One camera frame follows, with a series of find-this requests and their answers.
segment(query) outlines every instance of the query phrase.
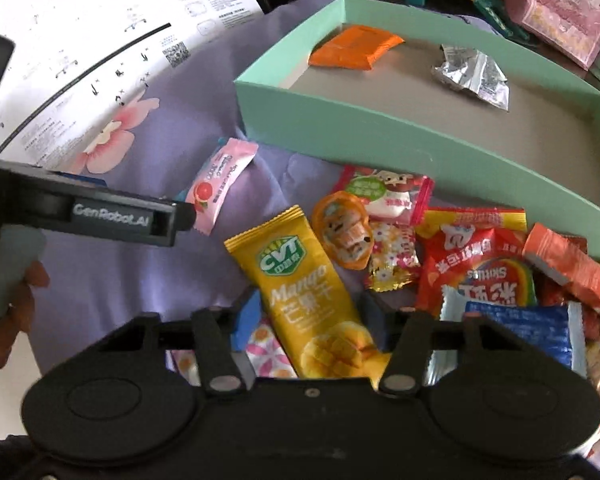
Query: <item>white floor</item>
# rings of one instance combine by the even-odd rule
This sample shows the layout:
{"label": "white floor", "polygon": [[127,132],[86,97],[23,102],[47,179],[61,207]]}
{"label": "white floor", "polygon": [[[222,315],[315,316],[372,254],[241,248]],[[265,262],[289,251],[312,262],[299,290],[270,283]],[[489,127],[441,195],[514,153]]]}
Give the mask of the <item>white floor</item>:
{"label": "white floor", "polygon": [[29,338],[20,333],[7,365],[0,370],[0,439],[25,434],[20,421],[20,403],[29,387],[40,378]]}

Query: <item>black line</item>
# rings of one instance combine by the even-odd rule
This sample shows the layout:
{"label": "black line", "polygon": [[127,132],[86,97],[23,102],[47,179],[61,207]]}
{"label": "black line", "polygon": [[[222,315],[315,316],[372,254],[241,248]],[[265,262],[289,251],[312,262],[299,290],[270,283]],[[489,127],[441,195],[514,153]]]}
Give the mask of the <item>black line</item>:
{"label": "black line", "polygon": [[171,23],[165,23],[164,25],[161,25],[158,28],[154,28],[154,30],[149,31],[146,34],[143,34],[139,38],[136,38],[135,40],[130,41],[126,45],[120,47],[116,51],[114,51],[111,54],[109,54],[107,57],[102,58],[95,65],[89,67],[87,70],[85,70],[84,72],[82,72],[77,78],[73,79],[72,81],[70,81],[69,83],[67,83],[65,86],[63,86],[61,89],[59,89],[58,92],[56,92],[55,94],[53,94],[49,99],[47,99],[45,102],[43,102],[36,110],[34,110],[33,113],[29,117],[27,117],[26,119],[24,119],[24,121],[22,122],[22,124],[20,126],[18,126],[11,133],[11,135],[9,137],[7,137],[6,139],[4,139],[4,142],[0,145],[0,154],[6,149],[6,147],[11,143],[11,141],[13,139],[15,139],[16,136],[27,126],[27,124],[29,124],[33,119],[35,119],[38,115],[40,115],[40,113],[46,107],[48,107],[53,101],[55,101],[56,99],[58,99],[69,88],[75,86],[79,81],[81,81],[82,79],[84,79],[85,77],[87,77],[91,72],[93,72],[94,70],[96,70],[98,67],[104,65],[107,61],[113,59],[118,54],[124,52],[126,49],[134,46],[135,44],[140,43],[141,41],[146,40],[146,38],[150,38],[154,34],[158,34],[158,32],[161,32],[165,28],[169,28],[169,27],[171,27]]}

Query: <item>green box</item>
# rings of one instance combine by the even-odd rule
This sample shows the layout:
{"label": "green box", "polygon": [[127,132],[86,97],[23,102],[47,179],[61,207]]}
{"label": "green box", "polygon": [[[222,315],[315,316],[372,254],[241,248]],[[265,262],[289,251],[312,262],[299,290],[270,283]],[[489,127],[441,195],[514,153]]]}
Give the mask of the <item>green box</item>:
{"label": "green box", "polygon": [[[390,30],[407,43],[369,72],[308,68],[312,50],[351,23]],[[495,58],[510,79],[509,113],[430,76],[430,60],[442,62],[440,43]],[[235,85],[247,134],[257,142],[430,174],[445,191],[521,206],[530,224],[584,235],[600,257],[600,92],[526,48],[426,10],[335,0]]]}

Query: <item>blue and white snack wrapper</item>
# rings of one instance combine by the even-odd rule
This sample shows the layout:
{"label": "blue and white snack wrapper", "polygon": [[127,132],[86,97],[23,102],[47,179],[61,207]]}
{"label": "blue and white snack wrapper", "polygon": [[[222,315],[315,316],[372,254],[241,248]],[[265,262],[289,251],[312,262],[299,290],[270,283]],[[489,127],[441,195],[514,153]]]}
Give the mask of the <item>blue and white snack wrapper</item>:
{"label": "blue and white snack wrapper", "polygon": [[[579,303],[572,301],[568,306],[503,306],[473,301],[446,285],[443,287],[443,297],[442,321],[462,321],[466,312],[479,312],[574,372],[587,377],[582,306]],[[435,350],[427,370],[427,384],[435,384],[457,365],[457,350]]]}

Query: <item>green logo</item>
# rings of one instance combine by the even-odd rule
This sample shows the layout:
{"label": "green logo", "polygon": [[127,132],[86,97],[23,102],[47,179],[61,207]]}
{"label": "green logo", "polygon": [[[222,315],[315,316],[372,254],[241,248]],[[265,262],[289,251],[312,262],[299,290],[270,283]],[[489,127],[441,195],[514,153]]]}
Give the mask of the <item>green logo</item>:
{"label": "green logo", "polygon": [[298,268],[305,254],[297,236],[283,236],[262,250],[260,270],[268,276],[288,276]]}
{"label": "green logo", "polygon": [[349,182],[344,191],[373,202],[384,196],[386,188],[384,183],[374,176],[359,176]]}

